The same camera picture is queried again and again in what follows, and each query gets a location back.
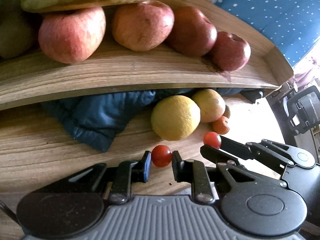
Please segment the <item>red cherry tomato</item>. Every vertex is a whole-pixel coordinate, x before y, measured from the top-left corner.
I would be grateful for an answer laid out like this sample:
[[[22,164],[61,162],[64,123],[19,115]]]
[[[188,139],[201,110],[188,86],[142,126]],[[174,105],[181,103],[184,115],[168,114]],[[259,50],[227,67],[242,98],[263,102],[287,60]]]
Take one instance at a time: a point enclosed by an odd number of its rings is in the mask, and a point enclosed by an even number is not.
[[[151,160],[156,167],[166,167],[172,161],[172,151],[168,146],[158,145],[151,152]]]
[[[203,143],[219,149],[221,147],[221,137],[216,132],[207,132],[203,137]]]

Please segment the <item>yellow lemon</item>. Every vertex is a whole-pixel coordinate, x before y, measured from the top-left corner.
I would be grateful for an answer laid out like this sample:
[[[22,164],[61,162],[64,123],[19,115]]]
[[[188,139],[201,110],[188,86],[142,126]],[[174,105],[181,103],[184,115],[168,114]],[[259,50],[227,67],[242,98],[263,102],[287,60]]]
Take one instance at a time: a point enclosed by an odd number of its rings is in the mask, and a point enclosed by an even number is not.
[[[151,113],[153,131],[163,140],[182,140],[195,131],[201,120],[198,105],[182,95],[161,100]]]

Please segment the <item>small brown fruit back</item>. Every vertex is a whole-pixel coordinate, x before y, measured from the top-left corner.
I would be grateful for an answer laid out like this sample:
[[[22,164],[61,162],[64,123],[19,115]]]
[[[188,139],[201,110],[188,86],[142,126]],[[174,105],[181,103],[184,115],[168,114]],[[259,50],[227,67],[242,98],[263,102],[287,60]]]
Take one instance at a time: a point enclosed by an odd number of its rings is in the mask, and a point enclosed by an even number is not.
[[[228,119],[231,117],[231,110],[228,105],[226,105],[225,112],[223,113],[223,116],[225,116]]]

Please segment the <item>dark blue jacket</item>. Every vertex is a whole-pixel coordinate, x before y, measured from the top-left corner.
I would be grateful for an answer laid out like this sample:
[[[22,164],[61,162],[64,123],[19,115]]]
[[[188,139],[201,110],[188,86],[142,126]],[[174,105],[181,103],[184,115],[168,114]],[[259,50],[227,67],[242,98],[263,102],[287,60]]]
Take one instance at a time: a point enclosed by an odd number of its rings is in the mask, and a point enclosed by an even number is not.
[[[86,95],[46,101],[42,107],[74,140],[107,152],[116,135],[143,109],[173,95],[191,97],[198,91],[172,88]]]

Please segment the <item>pink apple leftmost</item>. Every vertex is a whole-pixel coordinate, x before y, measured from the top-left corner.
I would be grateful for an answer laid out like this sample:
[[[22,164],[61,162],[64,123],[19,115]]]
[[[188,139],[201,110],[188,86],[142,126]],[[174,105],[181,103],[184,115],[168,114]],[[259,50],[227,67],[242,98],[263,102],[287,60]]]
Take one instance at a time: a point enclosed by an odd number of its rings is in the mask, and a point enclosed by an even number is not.
[[[66,64],[89,58],[101,44],[106,30],[103,8],[45,14],[38,33],[47,57]]]

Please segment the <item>yellow green mango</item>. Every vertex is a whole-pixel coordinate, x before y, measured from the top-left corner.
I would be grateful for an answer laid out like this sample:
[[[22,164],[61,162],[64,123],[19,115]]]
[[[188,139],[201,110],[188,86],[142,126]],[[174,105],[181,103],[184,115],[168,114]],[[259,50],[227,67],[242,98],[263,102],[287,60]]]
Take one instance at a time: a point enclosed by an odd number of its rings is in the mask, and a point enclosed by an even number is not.
[[[215,122],[225,112],[226,104],[224,99],[213,89],[198,91],[191,99],[200,108],[202,123]]]

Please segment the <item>brown kiwi right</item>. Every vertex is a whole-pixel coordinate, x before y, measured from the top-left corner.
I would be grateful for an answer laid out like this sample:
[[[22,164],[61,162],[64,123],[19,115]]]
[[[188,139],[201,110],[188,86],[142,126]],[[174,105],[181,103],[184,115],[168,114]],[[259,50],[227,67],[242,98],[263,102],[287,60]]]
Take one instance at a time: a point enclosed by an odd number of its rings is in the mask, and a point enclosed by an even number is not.
[[[22,54],[33,44],[32,29],[18,12],[9,12],[1,21],[1,57],[9,59]]]

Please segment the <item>wooden curved shelf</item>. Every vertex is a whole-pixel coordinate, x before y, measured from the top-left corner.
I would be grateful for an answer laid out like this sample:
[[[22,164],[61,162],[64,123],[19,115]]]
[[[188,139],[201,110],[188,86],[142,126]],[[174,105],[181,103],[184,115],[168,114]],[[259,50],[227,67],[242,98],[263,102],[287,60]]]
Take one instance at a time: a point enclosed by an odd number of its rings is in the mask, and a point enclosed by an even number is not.
[[[42,53],[1,64],[1,109],[88,94],[182,87],[276,89],[293,74],[279,49],[263,34],[205,0],[161,0],[178,8],[199,8],[222,31],[251,46],[244,68],[222,73],[203,58],[187,57],[161,44],[153,50],[128,50],[106,34],[86,61],[63,64]]]

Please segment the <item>red apple rightmost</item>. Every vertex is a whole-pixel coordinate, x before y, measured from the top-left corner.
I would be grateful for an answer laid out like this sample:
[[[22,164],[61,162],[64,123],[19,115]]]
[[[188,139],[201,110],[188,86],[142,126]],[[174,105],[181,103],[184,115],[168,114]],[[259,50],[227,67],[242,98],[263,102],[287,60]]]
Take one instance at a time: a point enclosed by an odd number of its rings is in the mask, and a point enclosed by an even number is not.
[[[221,70],[232,72],[243,68],[249,61],[251,48],[239,36],[220,31],[216,42],[209,52],[210,61]]]

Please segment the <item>small orange mandarin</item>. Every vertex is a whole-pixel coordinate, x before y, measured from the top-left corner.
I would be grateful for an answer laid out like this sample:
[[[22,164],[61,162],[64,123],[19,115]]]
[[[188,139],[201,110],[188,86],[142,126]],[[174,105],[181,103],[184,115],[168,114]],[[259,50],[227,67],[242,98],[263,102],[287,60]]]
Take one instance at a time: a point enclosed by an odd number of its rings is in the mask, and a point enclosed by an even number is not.
[[[230,130],[229,119],[226,116],[221,116],[218,120],[212,123],[213,131],[224,135],[227,134]]]

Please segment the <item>blue dotted fabric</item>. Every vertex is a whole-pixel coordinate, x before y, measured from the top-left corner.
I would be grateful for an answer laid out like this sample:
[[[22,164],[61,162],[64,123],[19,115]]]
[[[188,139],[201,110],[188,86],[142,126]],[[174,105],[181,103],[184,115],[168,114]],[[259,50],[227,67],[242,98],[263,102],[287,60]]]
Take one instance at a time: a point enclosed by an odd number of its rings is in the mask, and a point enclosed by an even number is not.
[[[319,40],[319,0],[212,0],[273,42],[295,66]]]

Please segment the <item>pink apple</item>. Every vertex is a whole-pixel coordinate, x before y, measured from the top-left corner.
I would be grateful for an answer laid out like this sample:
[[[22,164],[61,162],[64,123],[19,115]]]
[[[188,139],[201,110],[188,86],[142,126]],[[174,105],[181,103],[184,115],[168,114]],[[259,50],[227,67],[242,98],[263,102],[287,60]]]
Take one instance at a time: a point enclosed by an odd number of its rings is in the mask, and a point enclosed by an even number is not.
[[[101,44],[106,30],[103,8],[45,14],[38,33],[47,57],[66,64],[89,58]]]
[[[148,51],[171,33],[175,16],[171,7],[159,1],[117,7],[112,21],[113,38],[134,51]]]

